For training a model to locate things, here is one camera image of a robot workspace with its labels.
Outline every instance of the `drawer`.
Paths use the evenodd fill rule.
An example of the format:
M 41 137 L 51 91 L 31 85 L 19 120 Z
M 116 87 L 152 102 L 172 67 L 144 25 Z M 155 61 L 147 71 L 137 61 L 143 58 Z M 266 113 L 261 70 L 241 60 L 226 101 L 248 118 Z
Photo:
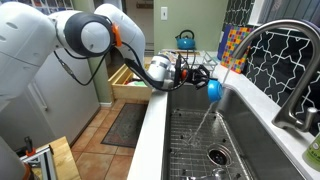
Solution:
M 132 77 L 132 71 L 126 65 L 123 65 L 109 79 L 113 98 L 149 101 L 152 91 L 149 87 L 126 85 L 127 82 L 131 81 Z

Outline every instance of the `kitchen sink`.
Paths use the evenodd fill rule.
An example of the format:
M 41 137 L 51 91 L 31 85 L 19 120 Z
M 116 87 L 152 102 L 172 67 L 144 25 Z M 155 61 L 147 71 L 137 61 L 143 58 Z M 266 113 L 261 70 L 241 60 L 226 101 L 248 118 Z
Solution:
M 162 179 L 305 179 L 232 87 L 212 105 L 206 91 L 169 93 Z

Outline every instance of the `kettle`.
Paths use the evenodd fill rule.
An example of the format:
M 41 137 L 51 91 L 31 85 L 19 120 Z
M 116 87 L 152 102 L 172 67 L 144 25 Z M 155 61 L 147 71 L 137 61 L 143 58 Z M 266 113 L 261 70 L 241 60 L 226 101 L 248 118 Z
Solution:
M 191 38 L 189 38 L 188 36 L 182 37 L 183 33 L 190 33 L 192 35 L 192 37 Z M 189 29 L 183 30 L 175 38 L 177 40 L 177 46 L 178 46 L 179 49 L 182 49 L 182 50 L 193 50 L 193 49 L 195 49 L 196 42 L 194 41 L 194 33 L 191 30 L 189 30 Z

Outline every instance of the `refrigerator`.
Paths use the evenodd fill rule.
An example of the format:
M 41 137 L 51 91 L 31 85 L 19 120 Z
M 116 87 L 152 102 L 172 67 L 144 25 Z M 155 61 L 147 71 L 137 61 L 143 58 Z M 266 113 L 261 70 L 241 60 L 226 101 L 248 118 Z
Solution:
M 80 81 L 90 79 L 87 60 L 74 59 L 64 49 L 57 54 Z M 26 136 L 35 147 L 63 136 L 73 143 L 99 107 L 93 82 L 78 84 L 52 53 L 23 94 L 0 112 L 0 136 L 13 150 L 25 146 Z

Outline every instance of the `blue object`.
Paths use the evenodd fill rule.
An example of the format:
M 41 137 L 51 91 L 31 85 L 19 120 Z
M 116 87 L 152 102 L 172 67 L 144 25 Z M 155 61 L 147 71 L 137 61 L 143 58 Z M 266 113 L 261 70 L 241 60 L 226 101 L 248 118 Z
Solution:
M 183 33 L 189 32 L 192 37 L 188 36 L 182 37 Z M 178 36 L 176 36 L 177 46 L 182 50 L 193 50 L 195 49 L 196 42 L 194 41 L 194 33 L 191 30 L 183 30 Z
M 231 25 L 227 24 L 224 28 L 223 37 L 222 37 L 222 40 L 219 44 L 218 54 L 217 54 L 217 57 L 219 60 L 222 59 L 222 55 L 223 55 L 224 49 L 226 48 L 226 45 L 227 45 L 228 36 L 229 36 L 229 32 L 230 32 L 231 27 L 232 27 Z
M 222 98 L 222 86 L 219 81 L 209 80 L 208 83 L 208 97 L 210 102 L 219 101 Z

